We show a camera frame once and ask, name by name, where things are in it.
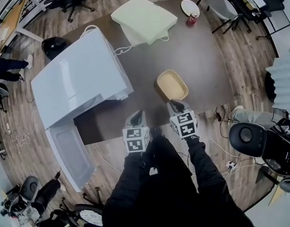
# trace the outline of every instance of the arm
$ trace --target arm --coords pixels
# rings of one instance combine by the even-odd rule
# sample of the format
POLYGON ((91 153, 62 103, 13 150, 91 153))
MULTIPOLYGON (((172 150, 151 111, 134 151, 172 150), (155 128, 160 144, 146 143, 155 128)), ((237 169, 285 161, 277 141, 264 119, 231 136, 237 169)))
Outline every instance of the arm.
POLYGON ((124 226, 132 222, 133 209, 140 188, 142 160, 140 153, 130 153, 124 170, 103 210, 103 224, 124 226))
POLYGON ((189 137, 186 141, 191 162, 195 167, 198 192, 203 198, 203 207, 216 213, 219 218, 229 214, 232 220, 242 221, 242 226, 252 227, 250 219, 234 203, 226 180, 205 152, 205 144, 199 142, 199 138, 191 139, 189 137))

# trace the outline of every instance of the dark brown table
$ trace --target dark brown table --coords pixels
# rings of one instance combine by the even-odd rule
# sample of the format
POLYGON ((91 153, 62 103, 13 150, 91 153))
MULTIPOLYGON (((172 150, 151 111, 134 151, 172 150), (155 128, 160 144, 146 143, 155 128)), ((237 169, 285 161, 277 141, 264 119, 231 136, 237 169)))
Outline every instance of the dark brown table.
MULTIPOLYGON (((123 101, 105 101, 75 119, 84 144, 120 137, 126 118, 139 109, 145 110, 148 126, 168 123, 167 106, 154 88, 157 77, 167 69, 175 70, 188 86, 189 94, 184 100, 196 113, 233 99, 224 61, 205 15, 201 14, 194 26, 187 26, 181 1, 156 3, 178 17, 177 24, 168 31, 169 41, 141 44, 118 56, 134 93, 123 101)), ((88 25, 98 26, 114 49, 130 45, 110 15, 89 22, 63 38, 71 42, 78 40, 88 25)))

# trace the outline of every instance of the red can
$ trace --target red can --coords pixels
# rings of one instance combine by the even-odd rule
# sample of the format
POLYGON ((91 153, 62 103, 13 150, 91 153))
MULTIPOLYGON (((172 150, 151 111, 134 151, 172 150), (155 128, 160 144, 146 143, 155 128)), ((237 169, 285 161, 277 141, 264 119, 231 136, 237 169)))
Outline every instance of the red can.
POLYGON ((196 12, 192 12, 188 18, 188 24, 193 25, 195 24, 196 20, 198 19, 198 15, 196 12))

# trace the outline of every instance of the tan tray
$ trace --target tan tray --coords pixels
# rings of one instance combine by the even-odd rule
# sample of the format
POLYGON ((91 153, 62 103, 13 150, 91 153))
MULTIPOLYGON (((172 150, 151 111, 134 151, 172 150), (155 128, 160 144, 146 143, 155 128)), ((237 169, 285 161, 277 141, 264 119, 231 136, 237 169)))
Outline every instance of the tan tray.
POLYGON ((188 87, 174 70, 166 70, 160 74, 157 84, 169 100, 183 100, 188 95, 188 87))

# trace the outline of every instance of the gray chair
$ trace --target gray chair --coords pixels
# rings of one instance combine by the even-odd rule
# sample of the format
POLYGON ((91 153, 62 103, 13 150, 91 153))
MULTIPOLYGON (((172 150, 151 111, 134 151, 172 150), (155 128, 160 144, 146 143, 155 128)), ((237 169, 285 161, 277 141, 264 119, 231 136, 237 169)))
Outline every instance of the gray chair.
POLYGON ((225 34, 233 26, 233 29, 236 28, 236 25, 240 19, 240 14, 238 14, 233 7, 233 5, 228 0, 205 0, 209 10, 211 8, 213 12, 223 21, 223 23, 212 31, 215 33, 217 30, 225 26, 227 23, 231 22, 230 26, 223 32, 225 34))

